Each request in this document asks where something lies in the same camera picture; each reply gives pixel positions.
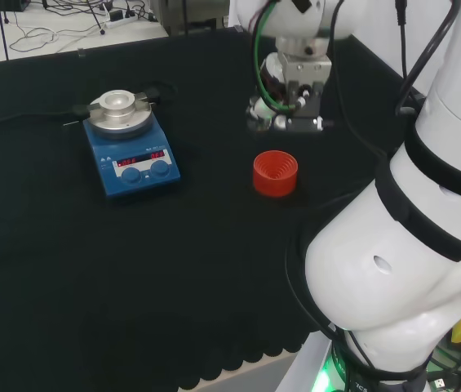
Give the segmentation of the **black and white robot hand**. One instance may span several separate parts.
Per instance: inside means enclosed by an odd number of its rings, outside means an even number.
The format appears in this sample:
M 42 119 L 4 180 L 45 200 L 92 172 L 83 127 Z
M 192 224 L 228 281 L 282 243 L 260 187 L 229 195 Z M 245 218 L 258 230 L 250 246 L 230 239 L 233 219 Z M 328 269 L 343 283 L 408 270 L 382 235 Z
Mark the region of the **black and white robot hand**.
M 260 67 L 260 76 L 269 95 L 279 105 L 297 105 L 293 114 L 272 109 L 256 92 L 246 109 L 254 131 L 320 132 L 333 122 L 321 116 L 324 87 L 331 72 L 327 56 L 303 59 L 281 52 L 269 54 Z

